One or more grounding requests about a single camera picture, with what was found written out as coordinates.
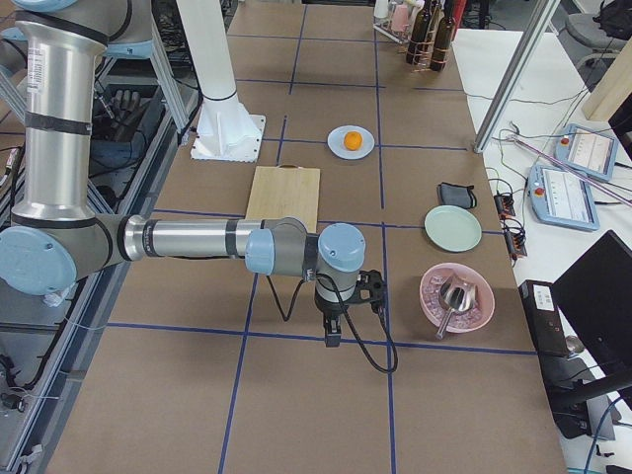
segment chair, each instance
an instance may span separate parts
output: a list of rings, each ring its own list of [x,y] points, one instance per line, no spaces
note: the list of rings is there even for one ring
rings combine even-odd
[[[625,39],[609,37],[593,20],[594,14],[576,13],[566,19],[566,30],[580,44],[592,49],[592,53],[580,59],[575,67],[591,65],[596,59],[613,59],[627,43]]]

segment metal scoop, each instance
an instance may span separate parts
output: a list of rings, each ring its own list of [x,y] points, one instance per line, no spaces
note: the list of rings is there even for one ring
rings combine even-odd
[[[438,302],[447,310],[436,331],[436,338],[442,340],[447,325],[454,314],[463,314],[472,309],[476,302],[476,285],[457,275],[450,276],[438,291]]]

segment wooden cutting board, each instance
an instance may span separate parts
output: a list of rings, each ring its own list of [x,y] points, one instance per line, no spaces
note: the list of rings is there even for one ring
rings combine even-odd
[[[320,170],[258,166],[250,189],[246,219],[295,217],[316,232]]]

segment black pouch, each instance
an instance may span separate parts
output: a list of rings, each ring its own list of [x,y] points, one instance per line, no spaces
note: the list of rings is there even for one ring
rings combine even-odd
[[[438,194],[438,203],[441,205],[456,205],[464,209],[476,207],[477,200],[474,195],[474,186],[451,185],[450,183],[441,183],[436,186]]]

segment warning sticker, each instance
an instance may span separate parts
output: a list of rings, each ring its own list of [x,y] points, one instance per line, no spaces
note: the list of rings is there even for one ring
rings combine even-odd
[[[535,298],[535,307],[537,309],[542,311],[555,311],[553,296],[551,296],[551,289],[548,286],[535,284],[533,286],[533,293]]]
[[[43,72],[46,66],[46,55],[43,49],[29,48],[29,73],[27,79],[27,91],[31,94],[39,94],[43,90]]]

